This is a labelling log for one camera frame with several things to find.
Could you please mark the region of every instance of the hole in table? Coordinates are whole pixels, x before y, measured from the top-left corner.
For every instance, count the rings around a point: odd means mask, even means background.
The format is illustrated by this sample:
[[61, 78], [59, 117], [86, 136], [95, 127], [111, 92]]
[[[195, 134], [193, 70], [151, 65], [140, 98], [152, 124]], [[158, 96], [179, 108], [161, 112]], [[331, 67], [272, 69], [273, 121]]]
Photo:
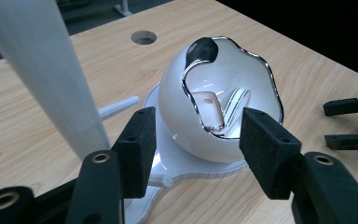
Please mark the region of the hole in table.
[[131, 40], [139, 45], [149, 45], [157, 40], [157, 36], [151, 31], [137, 31], [132, 34]]

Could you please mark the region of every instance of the black plastic part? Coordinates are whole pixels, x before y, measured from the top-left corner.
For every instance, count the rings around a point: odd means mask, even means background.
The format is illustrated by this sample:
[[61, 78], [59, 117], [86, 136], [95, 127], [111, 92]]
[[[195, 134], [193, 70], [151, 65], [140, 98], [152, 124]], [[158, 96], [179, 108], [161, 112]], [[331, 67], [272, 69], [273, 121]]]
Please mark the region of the black plastic part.
[[0, 189], [0, 223], [35, 223], [34, 205], [34, 194], [29, 188]]
[[156, 108], [138, 110], [112, 147], [120, 158], [124, 198], [145, 196], [156, 148]]
[[358, 183], [339, 160], [309, 152], [301, 175], [319, 223], [358, 223]]
[[326, 116], [358, 113], [358, 100], [356, 98], [330, 101], [324, 104]]
[[76, 179], [69, 181], [51, 191], [48, 191], [36, 200], [38, 224], [57, 224], [65, 221], [69, 203], [74, 193]]
[[82, 163], [65, 223], [124, 223], [117, 153], [101, 150]]
[[218, 52], [219, 48], [217, 44], [210, 37], [200, 38], [188, 48], [185, 68], [188, 68], [197, 60], [213, 63], [217, 58]]
[[301, 142], [265, 112], [244, 108], [240, 149], [270, 199], [288, 199]]
[[319, 217], [315, 206], [311, 201], [303, 201], [295, 195], [292, 201], [292, 213], [296, 224], [315, 224], [319, 223]]
[[324, 140], [333, 150], [358, 150], [358, 134], [325, 135]]

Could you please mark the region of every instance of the screw hole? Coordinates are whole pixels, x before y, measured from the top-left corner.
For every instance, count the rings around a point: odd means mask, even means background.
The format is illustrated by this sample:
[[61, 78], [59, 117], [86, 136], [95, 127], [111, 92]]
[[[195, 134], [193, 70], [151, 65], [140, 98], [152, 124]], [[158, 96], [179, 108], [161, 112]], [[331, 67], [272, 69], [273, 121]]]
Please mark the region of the screw hole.
[[0, 195], [0, 210], [10, 207], [20, 198], [16, 191], [10, 191]]
[[334, 162], [332, 160], [328, 159], [325, 156], [321, 156], [321, 155], [314, 156], [313, 159], [323, 165], [333, 165], [334, 164]]
[[93, 156], [91, 160], [94, 163], [103, 163], [103, 162], [108, 161], [109, 159], [110, 159], [109, 154], [101, 153], [101, 154]]

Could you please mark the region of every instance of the round hole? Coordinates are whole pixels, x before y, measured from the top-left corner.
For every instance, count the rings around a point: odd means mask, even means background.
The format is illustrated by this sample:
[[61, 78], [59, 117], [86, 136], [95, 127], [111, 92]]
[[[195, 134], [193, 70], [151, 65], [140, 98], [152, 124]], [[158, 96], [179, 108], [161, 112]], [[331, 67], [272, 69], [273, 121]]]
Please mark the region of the round hole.
[[16, 191], [10, 191], [0, 195], [0, 210], [10, 207], [20, 198], [20, 194]]
[[101, 153], [98, 155], [95, 155], [94, 157], [92, 157], [92, 162], [95, 163], [102, 163], [102, 162], [106, 162], [110, 159], [110, 155], [106, 154], [106, 153]]
[[323, 165], [333, 165], [334, 164], [334, 162], [332, 160], [328, 159], [325, 156], [321, 156], [321, 155], [314, 156], [313, 159]]
[[98, 224], [101, 223], [102, 218], [99, 214], [91, 214], [83, 219], [83, 224]]
[[157, 40], [157, 36], [151, 31], [137, 31], [132, 34], [131, 40], [135, 44], [149, 45], [153, 44]]
[[206, 98], [206, 99], [203, 99], [203, 102], [205, 104], [212, 104], [213, 103], [213, 100], [212, 99], [209, 99], [209, 98]]

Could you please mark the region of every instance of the dark background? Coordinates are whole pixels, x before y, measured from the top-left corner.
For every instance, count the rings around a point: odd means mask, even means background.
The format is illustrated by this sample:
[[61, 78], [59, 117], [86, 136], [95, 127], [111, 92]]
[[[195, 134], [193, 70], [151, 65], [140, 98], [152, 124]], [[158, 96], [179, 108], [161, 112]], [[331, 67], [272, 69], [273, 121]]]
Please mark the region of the dark background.
[[358, 73], [358, 1], [218, 2]]
[[[56, 1], [70, 35], [122, 18], [114, 10], [118, 0]], [[170, 1], [128, 2], [137, 13]], [[217, 1], [358, 73], [358, 1]]]

